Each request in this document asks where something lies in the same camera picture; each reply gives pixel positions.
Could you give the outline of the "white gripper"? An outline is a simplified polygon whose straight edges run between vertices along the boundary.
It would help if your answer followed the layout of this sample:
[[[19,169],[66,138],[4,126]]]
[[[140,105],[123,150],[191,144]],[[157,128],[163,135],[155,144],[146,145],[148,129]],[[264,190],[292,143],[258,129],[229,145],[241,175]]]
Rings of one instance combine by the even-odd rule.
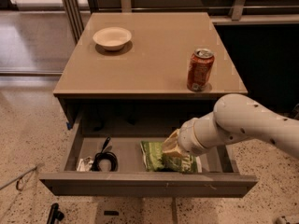
[[[207,119],[193,118],[183,123],[179,130],[174,130],[163,142],[163,154],[171,157],[183,158],[189,154],[200,156],[208,149],[200,142],[202,131],[208,128]]]

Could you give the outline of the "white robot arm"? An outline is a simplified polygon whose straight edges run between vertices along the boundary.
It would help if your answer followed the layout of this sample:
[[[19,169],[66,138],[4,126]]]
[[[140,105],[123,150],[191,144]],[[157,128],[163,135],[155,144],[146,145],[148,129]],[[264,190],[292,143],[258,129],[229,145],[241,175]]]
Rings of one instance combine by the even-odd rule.
[[[262,140],[299,158],[299,120],[283,117],[241,94],[222,96],[213,111],[183,123],[163,143],[163,154],[200,156],[213,147]]]

